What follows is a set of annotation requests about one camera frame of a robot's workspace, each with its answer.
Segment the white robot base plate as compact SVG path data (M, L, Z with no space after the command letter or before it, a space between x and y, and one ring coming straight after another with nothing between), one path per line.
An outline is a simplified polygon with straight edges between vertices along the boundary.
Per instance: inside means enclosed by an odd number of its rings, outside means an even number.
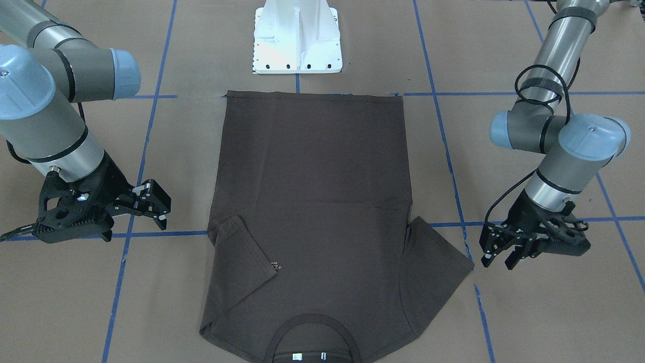
M334 74L343 69L337 9L327 1L267 1L255 10L254 74Z

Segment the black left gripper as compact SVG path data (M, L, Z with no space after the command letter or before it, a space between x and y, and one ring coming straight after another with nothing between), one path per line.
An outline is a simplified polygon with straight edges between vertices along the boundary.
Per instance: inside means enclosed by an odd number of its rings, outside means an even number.
M536 204L522 191L513 203L502 225L486 221L482 227L479 245L483 252L481 263L490 267L493 260L513 246L504 261L508 270L525 258L535 258L545 253L550 241L546 221L550 211Z

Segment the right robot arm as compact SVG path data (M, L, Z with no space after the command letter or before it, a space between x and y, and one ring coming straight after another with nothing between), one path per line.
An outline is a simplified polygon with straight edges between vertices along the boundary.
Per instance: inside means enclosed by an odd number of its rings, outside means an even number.
M2 136L10 154L44 175L34 223L2 235L46 243L98 235L114 217L151 218L167 228L171 198L154 180L131 185L87 126L83 102L135 96L139 65L99 48L33 1L2 1Z

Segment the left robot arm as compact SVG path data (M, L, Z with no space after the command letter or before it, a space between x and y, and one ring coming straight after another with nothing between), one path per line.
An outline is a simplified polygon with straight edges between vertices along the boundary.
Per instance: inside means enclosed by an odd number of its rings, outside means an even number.
M631 131L619 118L573 113L569 90L583 48L609 6L558 1L534 63L514 81L518 99L491 121L492 143L544 158L521 180L524 188L504 221L493 223L486 212L479 239L484 267L506 250L512 270L541 253L580 257L590 249L589 225L573 215L574 203L592 177L626 150Z

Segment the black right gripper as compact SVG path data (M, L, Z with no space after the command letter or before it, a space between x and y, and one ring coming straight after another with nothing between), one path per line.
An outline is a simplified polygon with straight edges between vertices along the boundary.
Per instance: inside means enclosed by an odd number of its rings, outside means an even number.
M111 216L131 214L152 219L160 230L167 229L166 214L171 212L170 195L154 180L148 179L132 191L132 186L107 152L91 173L91 201Z

